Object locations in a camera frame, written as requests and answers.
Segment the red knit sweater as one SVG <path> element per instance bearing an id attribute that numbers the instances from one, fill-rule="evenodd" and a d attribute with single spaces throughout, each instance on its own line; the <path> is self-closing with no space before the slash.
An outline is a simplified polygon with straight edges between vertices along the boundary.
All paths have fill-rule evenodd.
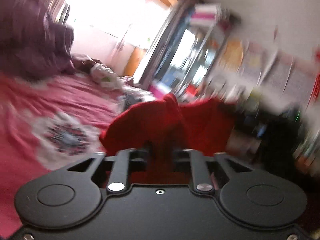
<path id="1" fill-rule="evenodd" d="M 172 151 L 187 148 L 212 156 L 226 149 L 235 116 L 216 98 L 179 104 L 173 94 L 133 105 L 100 134 L 108 155 L 129 148 L 148 148 L 146 171 L 134 172 L 133 184 L 185 184 L 181 172 L 172 171 Z"/>

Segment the pink floral bed sheet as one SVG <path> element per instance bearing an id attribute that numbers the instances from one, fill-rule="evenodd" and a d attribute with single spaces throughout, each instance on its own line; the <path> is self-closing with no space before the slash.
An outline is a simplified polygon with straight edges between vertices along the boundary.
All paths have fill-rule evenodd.
<path id="1" fill-rule="evenodd" d="M 55 230 L 24 224 L 14 205 L 26 183 L 94 153 L 107 154 L 99 137 L 117 116 L 115 96 L 85 75 L 58 75 L 38 83 L 1 76 L 1 236 L 130 238 L 120 226 L 119 198 L 105 200 L 82 223 Z M 93 177 L 97 185 L 104 164 Z"/>

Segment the white printed plastic bag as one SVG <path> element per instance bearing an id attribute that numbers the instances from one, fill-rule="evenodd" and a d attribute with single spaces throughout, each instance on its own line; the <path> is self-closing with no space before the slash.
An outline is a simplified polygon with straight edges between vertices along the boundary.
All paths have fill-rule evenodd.
<path id="1" fill-rule="evenodd" d="M 95 64 L 90 69 L 92 80 L 104 89 L 119 90 L 122 89 L 123 83 L 120 77 L 104 64 Z"/>

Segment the purple quilted duvet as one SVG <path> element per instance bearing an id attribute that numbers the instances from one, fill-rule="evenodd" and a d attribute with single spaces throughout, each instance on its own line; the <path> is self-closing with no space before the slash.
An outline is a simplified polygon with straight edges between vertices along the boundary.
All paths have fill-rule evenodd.
<path id="1" fill-rule="evenodd" d="M 28 80 L 74 74 L 73 29 L 40 0 L 1 0 L 1 72 Z"/>

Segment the white pink shelf unit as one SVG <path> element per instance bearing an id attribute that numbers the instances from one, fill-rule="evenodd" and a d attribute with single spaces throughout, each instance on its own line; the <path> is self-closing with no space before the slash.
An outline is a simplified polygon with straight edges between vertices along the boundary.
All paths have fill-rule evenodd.
<path id="1" fill-rule="evenodd" d="M 180 5 L 139 65 L 135 82 L 157 97 L 192 96 L 219 56 L 228 20 L 220 4 Z"/>

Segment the orange wooden cabinet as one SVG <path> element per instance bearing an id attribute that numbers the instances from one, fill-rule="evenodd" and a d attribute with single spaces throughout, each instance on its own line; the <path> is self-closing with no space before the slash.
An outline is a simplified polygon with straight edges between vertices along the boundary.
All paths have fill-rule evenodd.
<path id="1" fill-rule="evenodd" d="M 142 58 L 146 54 L 146 49 L 135 47 L 124 69 L 124 76 L 133 76 Z"/>

